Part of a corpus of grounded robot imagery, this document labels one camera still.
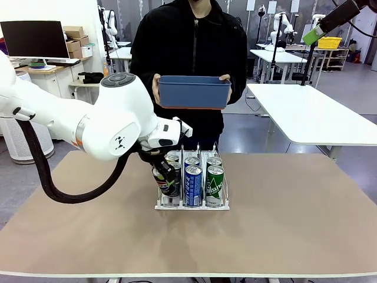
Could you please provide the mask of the person's left hand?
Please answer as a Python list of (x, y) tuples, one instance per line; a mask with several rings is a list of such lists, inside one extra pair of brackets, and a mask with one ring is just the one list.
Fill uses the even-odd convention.
[[(219, 77), (219, 80), (230, 82), (230, 75), (229, 74), (222, 75)], [(227, 103), (229, 103), (230, 101), (231, 94), (232, 94), (232, 85), (229, 86), (228, 95), (227, 95)]]

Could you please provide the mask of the person's right hand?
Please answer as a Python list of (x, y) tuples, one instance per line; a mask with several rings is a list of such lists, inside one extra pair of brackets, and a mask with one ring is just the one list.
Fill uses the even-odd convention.
[(154, 74), (153, 82), (152, 82), (152, 92), (154, 96), (154, 100), (157, 105), (161, 105), (160, 103), (160, 89), (159, 89), (159, 81), (160, 81), (161, 75)]

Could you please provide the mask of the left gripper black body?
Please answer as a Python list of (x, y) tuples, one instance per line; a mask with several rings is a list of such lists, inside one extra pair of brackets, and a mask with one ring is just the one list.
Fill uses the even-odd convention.
[(141, 160), (155, 166), (160, 173), (167, 173), (171, 170), (165, 155), (166, 152), (161, 150), (140, 151)]

